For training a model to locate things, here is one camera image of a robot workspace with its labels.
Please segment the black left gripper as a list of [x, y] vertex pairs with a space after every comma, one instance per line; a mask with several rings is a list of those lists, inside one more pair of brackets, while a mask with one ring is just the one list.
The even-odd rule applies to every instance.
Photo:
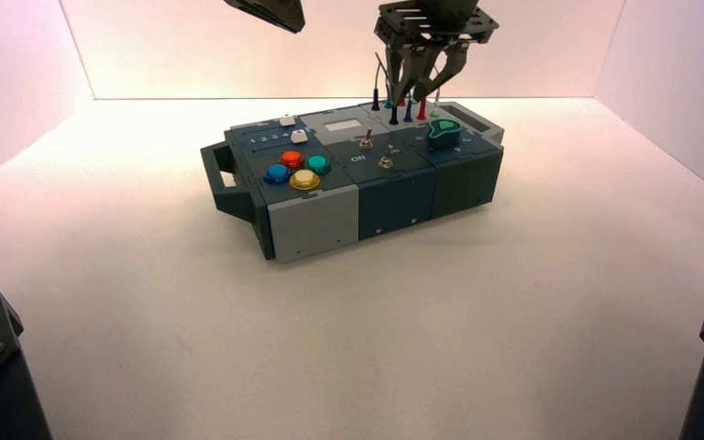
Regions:
[[300, 0], [225, 0], [225, 3], [294, 34], [301, 32], [305, 26]]

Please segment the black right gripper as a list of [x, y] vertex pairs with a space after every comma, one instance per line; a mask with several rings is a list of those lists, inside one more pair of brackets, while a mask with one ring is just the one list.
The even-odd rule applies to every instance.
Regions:
[[[387, 45], [390, 97], [394, 103], [409, 92], [422, 101], [458, 75], [467, 63], [467, 41], [487, 43], [500, 24], [478, 1], [400, 1], [379, 6], [374, 33]], [[414, 41], [453, 41], [448, 45], [395, 44]], [[444, 67], [431, 77], [438, 56]]]

